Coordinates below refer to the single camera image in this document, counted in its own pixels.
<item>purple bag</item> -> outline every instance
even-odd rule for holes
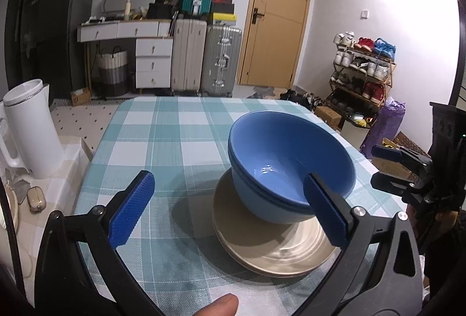
[[[405,104],[389,97],[379,111],[379,116],[364,139],[360,152],[372,159],[371,150],[375,145],[381,145],[382,140],[393,140],[405,116]]]

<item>silver suitcase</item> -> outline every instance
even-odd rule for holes
[[[194,91],[197,93],[199,91],[206,30],[207,22],[205,21],[178,19],[175,22],[172,92]]]
[[[201,77],[203,96],[232,96],[241,37],[242,31],[236,27],[207,27]]]

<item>wooden door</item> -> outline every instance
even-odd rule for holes
[[[241,84],[291,86],[308,6],[308,0],[253,0]]]

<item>blue bowl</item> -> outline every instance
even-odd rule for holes
[[[344,198],[356,182],[353,162],[338,140],[311,121],[282,112],[250,112],[237,119],[228,155],[244,205],[273,223],[295,223],[314,215],[303,191],[309,173],[318,173]]]

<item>door frame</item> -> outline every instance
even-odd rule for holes
[[[311,2],[311,0],[307,0],[307,3],[306,3],[306,11],[305,11],[305,14],[304,14],[304,21],[303,21],[303,24],[302,24],[299,47],[298,47],[298,52],[297,52],[296,59],[295,59],[295,62],[294,62],[293,74],[291,76],[290,84],[288,86],[289,88],[293,85],[294,78],[296,76],[296,69],[298,67],[298,61],[299,61],[299,57],[301,55],[302,43],[303,43],[303,40],[304,40],[304,32],[306,31],[306,26],[307,26],[307,23],[308,23],[308,14],[309,14],[310,2]],[[243,77],[243,69],[244,69],[244,58],[245,58],[245,55],[246,55],[246,44],[248,42],[249,30],[251,28],[251,19],[252,19],[252,15],[253,15],[253,6],[254,6],[254,0],[249,0],[248,12],[246,13],[246,21],[245,21],[245,24],[244,24],[243,39],[241,41],[241,52],[239,54],[238,69],[236,71],[236,82],[237,82],[237,84],[240,84],[240,85],[247,85],[246,75],[244,75],[244,77]]]

